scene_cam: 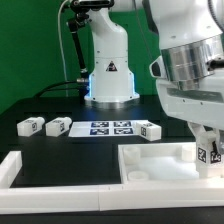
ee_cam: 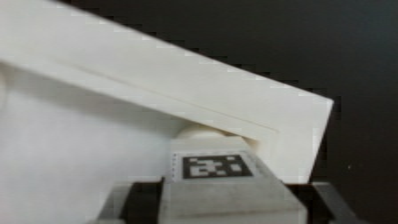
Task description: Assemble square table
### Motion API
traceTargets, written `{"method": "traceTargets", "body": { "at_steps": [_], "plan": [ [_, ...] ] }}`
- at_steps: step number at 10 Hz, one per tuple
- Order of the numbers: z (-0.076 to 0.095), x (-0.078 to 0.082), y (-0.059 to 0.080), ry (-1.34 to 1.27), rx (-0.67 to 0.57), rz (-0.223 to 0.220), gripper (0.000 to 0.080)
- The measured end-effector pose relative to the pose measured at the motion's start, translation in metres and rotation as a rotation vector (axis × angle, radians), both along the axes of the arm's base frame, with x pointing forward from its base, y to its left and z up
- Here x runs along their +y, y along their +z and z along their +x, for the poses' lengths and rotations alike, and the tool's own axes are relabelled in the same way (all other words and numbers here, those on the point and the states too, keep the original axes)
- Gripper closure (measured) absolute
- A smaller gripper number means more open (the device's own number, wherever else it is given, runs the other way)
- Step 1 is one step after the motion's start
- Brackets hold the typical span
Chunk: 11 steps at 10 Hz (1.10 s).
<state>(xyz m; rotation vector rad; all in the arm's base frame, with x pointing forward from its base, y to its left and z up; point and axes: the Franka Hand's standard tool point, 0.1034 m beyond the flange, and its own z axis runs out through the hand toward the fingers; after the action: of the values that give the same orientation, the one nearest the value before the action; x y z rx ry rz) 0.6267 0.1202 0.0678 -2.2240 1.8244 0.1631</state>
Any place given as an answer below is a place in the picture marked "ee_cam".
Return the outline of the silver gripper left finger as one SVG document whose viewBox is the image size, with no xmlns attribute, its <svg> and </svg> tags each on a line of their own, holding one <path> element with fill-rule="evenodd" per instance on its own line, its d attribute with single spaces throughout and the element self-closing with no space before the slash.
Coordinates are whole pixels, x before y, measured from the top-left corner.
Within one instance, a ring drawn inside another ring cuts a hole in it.
<svg viewBox="0 0 398 224">
<path fill-rule="evenodd" d="M 161 188 L 161 181 L 117 185 L 87 224 L 158 224 Z"/>
</svg>

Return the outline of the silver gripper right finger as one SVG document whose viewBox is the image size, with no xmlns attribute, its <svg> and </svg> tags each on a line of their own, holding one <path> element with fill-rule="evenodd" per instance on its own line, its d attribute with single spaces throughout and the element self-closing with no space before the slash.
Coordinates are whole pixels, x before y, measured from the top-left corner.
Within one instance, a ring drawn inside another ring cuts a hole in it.
<svg viewBox="0 0 398 224">
<path fill-rule="evenodd" d="M 307 224 L 369 224 L 362 220 L 328 182 L 286 185 L 307 209 Z"/>
</svg>

